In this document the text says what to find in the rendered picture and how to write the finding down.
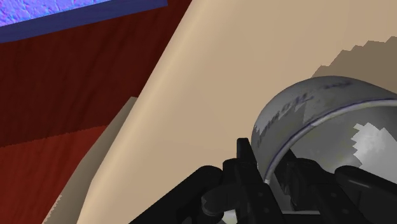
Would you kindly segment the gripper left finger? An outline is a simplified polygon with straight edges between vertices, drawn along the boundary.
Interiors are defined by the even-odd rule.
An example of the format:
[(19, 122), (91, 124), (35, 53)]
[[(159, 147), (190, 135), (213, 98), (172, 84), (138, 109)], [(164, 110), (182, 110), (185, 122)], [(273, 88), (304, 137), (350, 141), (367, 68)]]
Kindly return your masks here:
[(129, 224), (218, 224), (229, 210), (236, 211), (237, 224), (284, 224), (246, 138), (237, 140), (236, 158), (222, 169), (198, 168)]

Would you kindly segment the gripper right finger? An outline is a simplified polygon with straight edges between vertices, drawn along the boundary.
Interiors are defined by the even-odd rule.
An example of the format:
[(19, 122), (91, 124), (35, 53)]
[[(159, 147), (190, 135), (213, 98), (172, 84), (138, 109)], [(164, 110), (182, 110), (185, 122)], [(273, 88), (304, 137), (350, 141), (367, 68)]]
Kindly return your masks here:
[(288, 224), (397, 224), (397, 184), (351, 165), (330, 173), (288, 151), (275, 176), (292, 210)]

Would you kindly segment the blue patterned flat block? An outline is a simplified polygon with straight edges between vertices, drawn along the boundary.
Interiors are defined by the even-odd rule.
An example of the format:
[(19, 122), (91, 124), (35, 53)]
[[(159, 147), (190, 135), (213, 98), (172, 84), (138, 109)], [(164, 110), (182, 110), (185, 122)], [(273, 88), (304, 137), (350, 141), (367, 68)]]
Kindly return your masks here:
[(0, 43), (167, 5), (167, 0), (0, 0)]

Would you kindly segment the grey bowl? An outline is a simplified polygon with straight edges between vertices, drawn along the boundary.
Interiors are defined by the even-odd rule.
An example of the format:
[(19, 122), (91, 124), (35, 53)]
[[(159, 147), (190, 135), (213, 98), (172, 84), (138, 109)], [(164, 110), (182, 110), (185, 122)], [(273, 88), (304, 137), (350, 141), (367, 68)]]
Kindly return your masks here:
[(303, 80), (262, 109), (251, 146), (282, 211), (290, 197), (273, 172), (288, 149), (328, 172), (351, 165), (397, 183), (397, 94), (343, 76)]

